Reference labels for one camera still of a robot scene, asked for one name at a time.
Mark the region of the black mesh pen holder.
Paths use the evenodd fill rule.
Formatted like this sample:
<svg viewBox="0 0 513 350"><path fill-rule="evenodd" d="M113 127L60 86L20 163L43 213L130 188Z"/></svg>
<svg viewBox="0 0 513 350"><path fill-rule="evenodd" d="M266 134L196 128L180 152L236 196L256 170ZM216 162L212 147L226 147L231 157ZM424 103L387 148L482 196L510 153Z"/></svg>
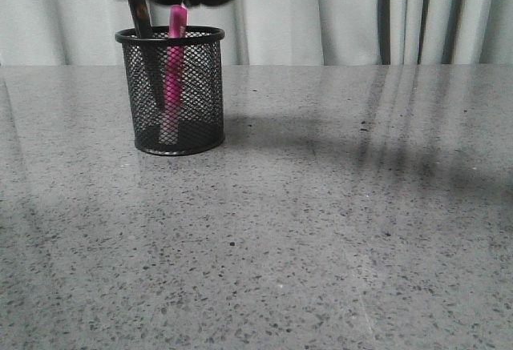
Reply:
<svg viewBox="0 0 513 350"><path fill-rule="evenodd" d="M135 147L153 155L193 155L219 146L224 141L224 105L220 42L224 31L210 26L187 26L183 38L168 38L166 26L153 29L153 39L140 39L135 30L121 30L115 39L123 49ZM164 111L157 109L150 92L141 47L156 48L158 71L164 88L167 48L184 48L178 142L159 143Z"/></svg>

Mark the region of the grey orange handled scissors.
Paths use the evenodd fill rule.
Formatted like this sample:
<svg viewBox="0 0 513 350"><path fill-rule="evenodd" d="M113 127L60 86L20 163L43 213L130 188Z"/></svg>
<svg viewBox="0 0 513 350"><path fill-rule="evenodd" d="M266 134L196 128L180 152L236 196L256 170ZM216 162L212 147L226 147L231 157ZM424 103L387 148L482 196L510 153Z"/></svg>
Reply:
<svg viewBox="0 0 513 350"><path fill-rule="evenodd" d="M145 0L128 0L132 20L134 22L135 34L140 39L153 39L150 15ZM150 92L155 100L157 109L164 110L164 89L162 78L158 71L156 48L144 44L141 47L143 66L146 68L150 85Z"/></svg>

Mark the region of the pink pen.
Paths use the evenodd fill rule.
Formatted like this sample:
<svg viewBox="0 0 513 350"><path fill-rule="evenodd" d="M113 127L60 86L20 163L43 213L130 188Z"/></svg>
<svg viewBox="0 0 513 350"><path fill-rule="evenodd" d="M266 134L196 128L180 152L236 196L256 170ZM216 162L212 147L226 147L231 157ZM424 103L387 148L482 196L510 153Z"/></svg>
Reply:
<svg viewBox="0 0 513 350"><path fill-rule="evenodd" d="M183 5L170 9L168 38L185 36L188 11ZM178 142L181 95L183 90L184 48L167 48L164 64L164 112L160 124L159 143L173 145Z"/></svg>

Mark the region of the light grey curtain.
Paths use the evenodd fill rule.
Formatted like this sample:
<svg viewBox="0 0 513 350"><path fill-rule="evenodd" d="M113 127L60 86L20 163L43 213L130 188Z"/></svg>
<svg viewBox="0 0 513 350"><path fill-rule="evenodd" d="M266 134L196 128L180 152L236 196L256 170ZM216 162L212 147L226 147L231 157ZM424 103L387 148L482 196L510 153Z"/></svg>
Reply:
<svg viewBox="0 0 513 350"><path fill-rule="evenodd" d="M512 61L512 0L233 0L188 21L224 30L229 65ZM1 63L118 65L131 26L120 0L1 0Z"/></svg>

